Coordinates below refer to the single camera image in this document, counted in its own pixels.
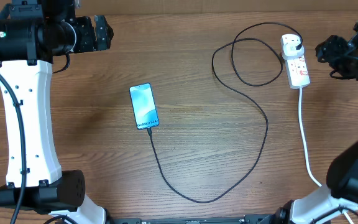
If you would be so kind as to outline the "blue Galaxy smartphone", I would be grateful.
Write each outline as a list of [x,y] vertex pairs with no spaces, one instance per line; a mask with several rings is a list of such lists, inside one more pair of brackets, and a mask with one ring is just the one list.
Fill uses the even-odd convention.
[[158,126],[159,118],[151,84],[132,86],[129,92],[136,128],[141,130]]

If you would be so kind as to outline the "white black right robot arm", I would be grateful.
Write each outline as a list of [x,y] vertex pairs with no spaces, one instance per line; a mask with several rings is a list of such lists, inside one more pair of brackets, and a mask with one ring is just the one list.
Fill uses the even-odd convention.
[[[332,68],[331,78],[358,81],[358,23],[354,30],[350,40],[331,35],[315,48],[318,62]],[[332,161],[324,185],[287,202],[262,223],[329,223],[346,212],[358,212],[358,141]]]

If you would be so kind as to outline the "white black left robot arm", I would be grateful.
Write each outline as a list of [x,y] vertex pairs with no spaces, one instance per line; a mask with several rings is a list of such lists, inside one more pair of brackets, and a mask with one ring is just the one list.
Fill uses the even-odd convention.
[[103,15],[78,17],[76,1],[16,0],[0,12],[0,87],[8,168],[0,207],[49,215],[60,223],[112,223],[86,195],[80,170],[62,170],[50,111],[53,58],[107,50],[113,29]]

